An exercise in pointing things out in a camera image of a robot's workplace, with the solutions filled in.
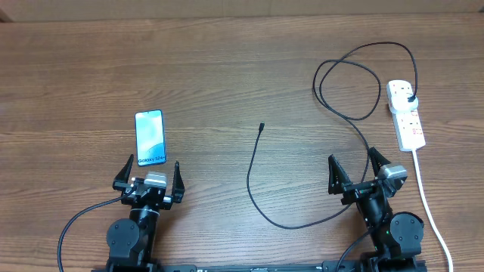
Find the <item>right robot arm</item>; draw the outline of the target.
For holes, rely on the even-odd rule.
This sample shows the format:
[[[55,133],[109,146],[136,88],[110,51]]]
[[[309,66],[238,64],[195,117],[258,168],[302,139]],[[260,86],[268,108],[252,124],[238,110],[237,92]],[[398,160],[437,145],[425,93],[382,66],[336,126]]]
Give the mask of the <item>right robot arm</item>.
[[[392,211],[389,199],[402,188],[408,172],[375,148],[369,150],[375,177],[354,184],[335,156],[328,157],[328,193],[341,195],[345,206],[356,204],[367,231],[337,261],[322,263],[323,271],[426,271],[418,261],[424,222],[411,212]]]

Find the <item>Samsung Galaxy smartphone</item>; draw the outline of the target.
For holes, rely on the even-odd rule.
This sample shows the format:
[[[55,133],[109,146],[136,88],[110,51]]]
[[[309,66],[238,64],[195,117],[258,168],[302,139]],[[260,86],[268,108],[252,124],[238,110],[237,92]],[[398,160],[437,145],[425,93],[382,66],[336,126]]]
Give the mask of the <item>Samsung Galaxy smartphone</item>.
[[[135,114],[137,163],[139,166],[166,162],[166,141],[161,110],[150,110]]]

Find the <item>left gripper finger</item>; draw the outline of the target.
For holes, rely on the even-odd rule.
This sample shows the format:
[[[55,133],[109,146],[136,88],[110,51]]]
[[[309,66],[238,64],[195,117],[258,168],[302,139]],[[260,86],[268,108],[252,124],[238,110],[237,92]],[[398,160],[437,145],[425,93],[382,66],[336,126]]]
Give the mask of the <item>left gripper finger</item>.
[[[131,154],[126,162],[126,164],[122,167],[116,177],[113,179],[114,182],[127,182],[130,176],[130,172],[132,170],[132,163],[134,160],[134,155]]]
[[[185,194],[185,185],[182,180],[179,161],[175,162],[174,178],[172,184],[172,198],[174,200],[182,200]]]

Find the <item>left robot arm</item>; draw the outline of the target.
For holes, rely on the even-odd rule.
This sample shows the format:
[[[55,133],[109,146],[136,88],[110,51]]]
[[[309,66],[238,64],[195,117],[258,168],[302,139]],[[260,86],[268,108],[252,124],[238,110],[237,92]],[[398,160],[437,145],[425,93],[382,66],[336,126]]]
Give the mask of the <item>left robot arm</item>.
[[[180,165],[174,165],[172,191],[167,192],[164,173],[148,172],[144,178],[129,183],[134,156],[113,179],[113,189],[121,192],[119,201],[130,207],[128,218],[113,222],[106,235],[109,246],[107,271],[162,271],[162,264],[152,257],[157,222],[162,210],[180,203],[185,193]]]

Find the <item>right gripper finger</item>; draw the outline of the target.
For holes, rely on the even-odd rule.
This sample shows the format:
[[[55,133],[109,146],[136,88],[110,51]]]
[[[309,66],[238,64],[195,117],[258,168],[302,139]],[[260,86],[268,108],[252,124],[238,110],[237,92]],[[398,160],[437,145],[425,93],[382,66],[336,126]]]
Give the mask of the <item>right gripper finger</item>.
[[[328,193],[341,194],[345,188],[352,185],[352,182],[334,155],[328,157],[329,181]]]
[[[368,151],[368,155],[372,164],[374,176],[377,177],[381,168],[384,165],[388,165],[391,162],[384,157],[375,147],[371,147]]]

